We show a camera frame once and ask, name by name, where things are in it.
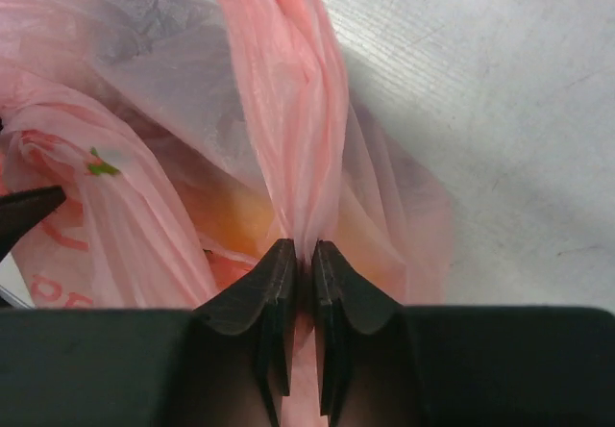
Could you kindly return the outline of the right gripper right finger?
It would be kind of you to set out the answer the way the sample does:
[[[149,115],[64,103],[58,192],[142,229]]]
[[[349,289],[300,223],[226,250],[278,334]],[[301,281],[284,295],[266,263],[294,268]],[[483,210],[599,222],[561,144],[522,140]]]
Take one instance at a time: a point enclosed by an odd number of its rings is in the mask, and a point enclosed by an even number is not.
[[[403,307],[330,241],[312,257],[319,408],[331,426],[421,423]]]

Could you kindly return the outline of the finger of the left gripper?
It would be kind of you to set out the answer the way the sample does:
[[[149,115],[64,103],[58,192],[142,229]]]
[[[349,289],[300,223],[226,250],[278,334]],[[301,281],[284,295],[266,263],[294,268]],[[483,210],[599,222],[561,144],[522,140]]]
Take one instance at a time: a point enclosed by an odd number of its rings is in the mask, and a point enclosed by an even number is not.
[[[60,186],[35,188],[1,197],[0,259],[66,199]]]

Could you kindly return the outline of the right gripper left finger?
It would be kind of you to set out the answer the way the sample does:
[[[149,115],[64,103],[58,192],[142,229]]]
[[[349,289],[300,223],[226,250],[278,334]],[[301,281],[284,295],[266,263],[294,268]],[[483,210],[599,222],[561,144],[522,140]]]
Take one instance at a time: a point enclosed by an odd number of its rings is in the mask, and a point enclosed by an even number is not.
[[[290,394],[298,265],[279,239],[243,277],[195,310],[204,331],[197,419],[203,426],[280,426]]]

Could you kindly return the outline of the pink plastic bag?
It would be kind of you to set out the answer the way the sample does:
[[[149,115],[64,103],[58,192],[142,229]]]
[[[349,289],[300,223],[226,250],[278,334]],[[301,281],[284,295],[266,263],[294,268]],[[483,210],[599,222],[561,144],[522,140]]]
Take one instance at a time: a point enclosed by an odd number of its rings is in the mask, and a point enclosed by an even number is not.
[[[1,314],[5,426],[203,426],[195,310],[279,239],[298,265],[280,426],[331,426],[317,243],[405,322],[450,259],[446,191],[350,97],[320,0],[1,0],[1,197],[53,186],[8,254],[32,305]]]

